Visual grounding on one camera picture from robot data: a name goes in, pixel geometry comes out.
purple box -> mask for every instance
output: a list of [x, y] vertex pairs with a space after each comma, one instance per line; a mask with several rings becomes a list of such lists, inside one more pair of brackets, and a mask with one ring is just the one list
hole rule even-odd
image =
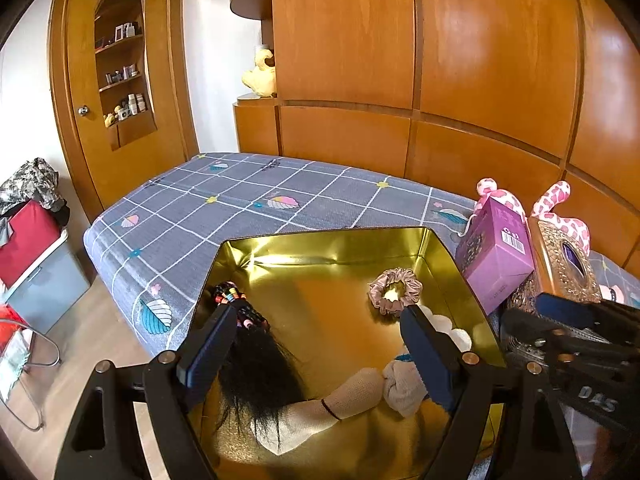
[[456, 250], [456, 265], [489, 314], [533, 272], [527, 228], [520, 215], [487, 200]]

grid patterned bedsheet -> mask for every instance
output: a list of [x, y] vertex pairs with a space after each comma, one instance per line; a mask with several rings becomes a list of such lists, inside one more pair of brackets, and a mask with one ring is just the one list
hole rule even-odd
[[[474, 201], [372, 171], [244, 153], [206, 153], [148, 181], [100, 215], [84, 244], [151, 354], [176, 349], [220, 244], [305, 230], [432, 228], [454, 253]], [[600, 283], [640, 305], [640, 283], [592, 253]]]

red fabric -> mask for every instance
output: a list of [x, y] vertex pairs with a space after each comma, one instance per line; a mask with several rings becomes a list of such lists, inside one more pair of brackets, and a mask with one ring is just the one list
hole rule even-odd
[[[0, 305], [0, 318], [25, 323], [20, 315], [8, 305]], [[9, 342], [9, 339], [11, 339], [11, 336], [14, 335], [14, 332], [21, 329], [22, 327], [19, 325], [0, 322], [0, 351], [4, 350], [4, 347]]]
[[7, 288], [60, 237], [55, 220], [33, 200], [9, 220], [14, 234], [0, 247], [0, 280]]

giraffe plush toy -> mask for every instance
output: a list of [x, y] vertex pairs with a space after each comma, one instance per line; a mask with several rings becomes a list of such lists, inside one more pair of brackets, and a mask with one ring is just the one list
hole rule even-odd
[[590, 251], [590, 234], [587, 224], [577, 218], [562, 218], [551, 210], [557, 205], [564, 202], [571, 194], [571, 186], [568, 182], [561, 180], [556, 182], [549, 190], [539, 198], [533, 205], [531, 216], [539, 218], [545, 222], [555, 225], [562, 232], [573, 238], [584, 253], [589, 256]]
[[487, 200], [493, 198], [497, 200], [501, 204], [507, 206], [509, 209], [514, 210], [516, 213], [520, 215], [522, 222], [524, 223], [527, 219], [527, 215], [524, 213], [524, 209], [522, 208], [522, 204], [515, 197], [513, 193], [505, 189], [498, 189], [498, 185], [495, 183], [495, 180], [492, 178], [483, 178], [478, 185], [476, 186], [478, 190], [478, 195], [480, 198], [476, 202], [476, 206], [474, 207], [474, 215], [477, 215], [482, 206], [486, 203]]

door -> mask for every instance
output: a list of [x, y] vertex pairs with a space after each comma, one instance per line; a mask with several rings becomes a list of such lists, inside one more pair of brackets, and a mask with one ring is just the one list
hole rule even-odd
[[70, 102], [103, 208], [186, 160], [168, 16], [168, 0], [68, 0]]

